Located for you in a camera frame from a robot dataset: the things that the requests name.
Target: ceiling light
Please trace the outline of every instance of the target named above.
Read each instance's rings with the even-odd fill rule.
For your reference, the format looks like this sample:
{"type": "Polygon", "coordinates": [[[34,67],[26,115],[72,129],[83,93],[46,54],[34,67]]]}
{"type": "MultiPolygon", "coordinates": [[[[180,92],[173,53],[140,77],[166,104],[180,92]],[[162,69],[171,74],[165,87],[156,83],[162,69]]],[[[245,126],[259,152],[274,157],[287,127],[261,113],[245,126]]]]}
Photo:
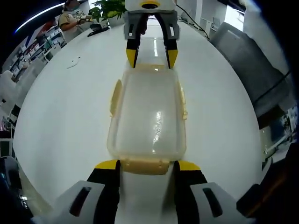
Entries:
{"type": "Polygon", "coordinates": [[[45,12],[48,12],[48,11],[50,11],[50,10],[56,8],[56,7],[62,6],[62,5],[64,5],[64,3],[61,3],[61,4],[58,4],[58,5],[52,6],[52,7],[50,7],[50,8],[47,8],[46,10],[43,10],[42,12],[40,12],[40,13],[38,13],[38,14],[32,16],[30,19],[28,19],[26,22],[24,22],[22,25],[20,25],[19,28],[17,28],[16,31],[15,31],[14,33],[18,32],[19,29],[21,29],[23,26],[25,26],[25,25],[26,25],[27,23],[29,23],[30,21],[34,20],[36,17],[38,17],[38,16],[44,14],[45,12]]]}

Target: office desk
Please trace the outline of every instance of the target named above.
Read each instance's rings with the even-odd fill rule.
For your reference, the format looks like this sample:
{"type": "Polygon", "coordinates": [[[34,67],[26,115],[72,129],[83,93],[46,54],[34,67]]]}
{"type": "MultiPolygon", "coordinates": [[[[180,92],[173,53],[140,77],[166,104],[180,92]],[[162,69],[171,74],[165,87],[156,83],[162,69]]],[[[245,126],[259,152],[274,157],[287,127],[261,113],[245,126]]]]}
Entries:
{"type": "MultiPolygon", "coordinates": [[[[237,199],[261,174],[255,112],[225,58],[194,29],[179,25],[175,70],[188,111],[184,160],[199,165],[209,182],[237,199]]],[[[122,26],[87,37],[90,32],[72,40],[46,65],[16,125],[16,156],[32,185],[50,204],[77,181],[86,180],[95,165],[112,159],[106,147],[109,106],[116,81],[128,69],[126,41],[122,26]]],[[[165,59],[156,21],[149,21],[142,43],[139,63],[155,54],[165,59]]],[[[132,223],[132,216],[136,223],[158,222],[170,173],[123,173],[121,204],[125,205],[119,206],[116,223],[132,223]]],[[[167,217],[174,223],[175,210],[167,217]]]]}

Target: green leaves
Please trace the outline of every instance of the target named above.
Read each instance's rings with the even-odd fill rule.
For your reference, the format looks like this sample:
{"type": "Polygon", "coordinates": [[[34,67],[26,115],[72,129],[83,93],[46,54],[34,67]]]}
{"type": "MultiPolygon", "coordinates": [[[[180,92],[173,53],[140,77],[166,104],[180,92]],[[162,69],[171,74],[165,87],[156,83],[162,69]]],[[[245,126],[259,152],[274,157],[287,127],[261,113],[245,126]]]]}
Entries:
{"type": "Polygon", "coordinates": [[[90,9],[88,14],[91,15],[92,18],[96,19],[98,22],[100,22],[100,18],[102,18],[101,11],[98,7],[90,9]]]}
{"type": "Polygon", "coordinates": [[[101,0],[94,3],[95,6],[100,6],[100,12],[103,19],[113,18],[117,16],[119,19],[121,15],[126,12],[124,0],[101,0]]]}

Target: potted plant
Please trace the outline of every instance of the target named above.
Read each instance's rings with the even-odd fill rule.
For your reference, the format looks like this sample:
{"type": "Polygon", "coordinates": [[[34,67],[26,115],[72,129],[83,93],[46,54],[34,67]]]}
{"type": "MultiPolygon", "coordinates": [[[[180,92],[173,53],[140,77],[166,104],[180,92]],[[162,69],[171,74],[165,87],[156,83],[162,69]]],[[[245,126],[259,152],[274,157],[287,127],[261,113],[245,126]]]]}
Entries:
{"type": "Polygon", "coordinates": [[[110,26],[115,27],[124,24],[123,13],[126,11],[124,0],[101,0],[94,3],[100,6],[102,18],[108,19],[110,26]]]}
{"type": "Polygon", "coordinates": [[[102,15],[98,7],[90,9],[88,14],[92,16],[93,20],[96,20],[98,23],[100,23],[100,18],[102,18],[102,15]]]}

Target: white robot body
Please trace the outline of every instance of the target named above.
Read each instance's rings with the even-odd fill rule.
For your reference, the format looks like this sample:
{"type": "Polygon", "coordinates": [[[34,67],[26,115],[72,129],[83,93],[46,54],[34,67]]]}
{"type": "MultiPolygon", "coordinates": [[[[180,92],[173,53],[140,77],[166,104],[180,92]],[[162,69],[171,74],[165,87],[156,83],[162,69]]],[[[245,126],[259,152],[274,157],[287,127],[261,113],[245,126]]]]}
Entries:
{"type": "Polygon", "coordinates": [[[174,0],[126,0],[126,9],[129,12],[155,13],[173,11],[176,7],[174,0]]]}

